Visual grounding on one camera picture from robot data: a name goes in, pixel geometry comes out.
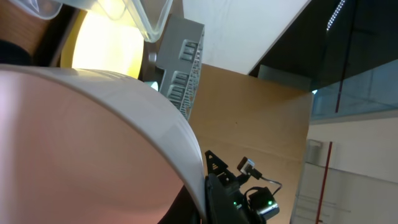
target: plastic container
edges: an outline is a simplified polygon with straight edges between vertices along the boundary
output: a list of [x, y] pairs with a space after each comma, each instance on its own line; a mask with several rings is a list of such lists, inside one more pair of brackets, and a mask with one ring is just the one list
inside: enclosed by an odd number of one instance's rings
[[144, 40], [162, 35], [173, 0], [56, 0], [73, 7], [107, 15], [116, 22], [137, 27]]
[[52, 0], [10, 0], [28, 14], [41, 19], [52, 19], [61, 10], [62, 3]]
[[205, 220], [188, 122], [100, 70], [0, 65], [0, 223], [158, 223], [186, 186]]

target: wooden surface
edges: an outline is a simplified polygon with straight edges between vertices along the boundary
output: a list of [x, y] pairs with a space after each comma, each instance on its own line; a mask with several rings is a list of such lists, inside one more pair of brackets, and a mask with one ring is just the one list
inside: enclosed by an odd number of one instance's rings
[[[212, 150], [236, 175], [236, 166], [246, 156], [264, 177], [281, 182], [284, 187], [275, 196], [280, 213], [271, 223], [289, 223], [311, 107], [311, 93], [202, 66], [190, 118], [202, 154]], [[252, 186], [268, 186], [272, 191], [277, 187], [252, 178], [241, 191]]]
[[31, 55], [37, 48], [49, 21], [31, 16], [8, 0], [0, 0], [0, 39], [10, 41]]

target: wooden table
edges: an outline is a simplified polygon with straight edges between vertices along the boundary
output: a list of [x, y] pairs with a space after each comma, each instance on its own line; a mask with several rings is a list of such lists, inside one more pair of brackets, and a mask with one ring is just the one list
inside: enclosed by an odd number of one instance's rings
[[0, 0], [0, 39], [33, 54], [50, 21], [31, 16], [8, 0]]

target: brown wall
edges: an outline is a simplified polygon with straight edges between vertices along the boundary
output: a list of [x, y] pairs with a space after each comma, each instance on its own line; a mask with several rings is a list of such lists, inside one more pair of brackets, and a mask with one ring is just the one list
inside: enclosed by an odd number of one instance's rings
[[[270, 223], [289, 222], [302, 168], [311, 105], [311, 93], [202, 66], [190, 118], [202, 154], [212, 150], [235, 174], [239, 174], [236, 166], [246, 156], [256, 163], [256, 169], [264, 177], [284, 185], [275, 196], [280, 213]], [[251, 179], [241, 191], [255, 185], [266, 185], [271, 190], [276, 187]]]

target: red stripe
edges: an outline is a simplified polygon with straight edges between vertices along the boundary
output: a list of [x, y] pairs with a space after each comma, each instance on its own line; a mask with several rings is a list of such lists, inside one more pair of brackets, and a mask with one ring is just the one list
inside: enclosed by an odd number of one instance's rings
[[324, 173], [324, 175], [323, 175], [321, 196], [320, 196], [320, 198], [319, 198], [317, 219], [315, 219], [315, 224], [318, 224], [318, 223], [320, 222], [319, 217], [320, 217], [320, 215], [321, 215], [321, 207], [322, 207], [322, 201], [323, 201], [323, 192], [325, 191], [326, 177], [328, 176], [329, 161], [330, 161], [330, 154], [331, 154], [331, 145], [332, 145], [332, 142], [329, 142], [328, 158], [326, 159], [325, 173]]

